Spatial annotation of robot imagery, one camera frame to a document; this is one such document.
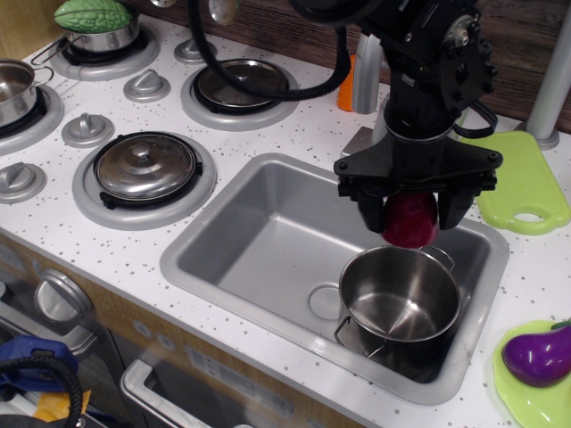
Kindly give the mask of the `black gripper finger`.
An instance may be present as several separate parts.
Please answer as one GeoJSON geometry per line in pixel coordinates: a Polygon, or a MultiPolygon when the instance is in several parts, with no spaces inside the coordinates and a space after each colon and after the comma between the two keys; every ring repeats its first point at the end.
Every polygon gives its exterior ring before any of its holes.
{"type": "Polygon", "coordinates": [[[437,198],[438,221],[441,230],[456,227],[471,208],[476,192],[471,189],[440,192],[437,198]]]}
{"type": "Polygon", "coordinates": [[[366,228],[375,233],[385,231],[385,201],[382,197],[369,195],[358,189],[352,200],[357,203],[358,210],[366,228]]]}

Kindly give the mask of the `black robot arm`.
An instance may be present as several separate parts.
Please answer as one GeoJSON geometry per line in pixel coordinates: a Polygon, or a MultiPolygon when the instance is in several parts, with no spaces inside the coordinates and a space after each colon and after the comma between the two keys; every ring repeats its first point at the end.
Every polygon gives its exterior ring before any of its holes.
{"type": "Polygon", "coordinates": [[[296,1],[304,18],[355,24],[376,37],[391,72],[385,135],[338,160],[338,191],[358,204],[366,227],[385,230],[385,199],[434,193],[443,230],[496,185],[498,152],[455,140],[455,122],[492,91],[496,69],[472,1],[296,1]]]}

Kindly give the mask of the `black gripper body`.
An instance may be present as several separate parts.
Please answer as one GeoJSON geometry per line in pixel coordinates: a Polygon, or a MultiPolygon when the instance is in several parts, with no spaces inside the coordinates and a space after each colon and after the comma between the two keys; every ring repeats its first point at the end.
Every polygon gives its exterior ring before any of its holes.
{"type": "Polygon", "coordinates": [[[499,152],[448,136],[420,141],[386,135],[350,156],[337,160],[339,193],[384,198],[398,193],[472,193],[495,188],[499,152]]]}

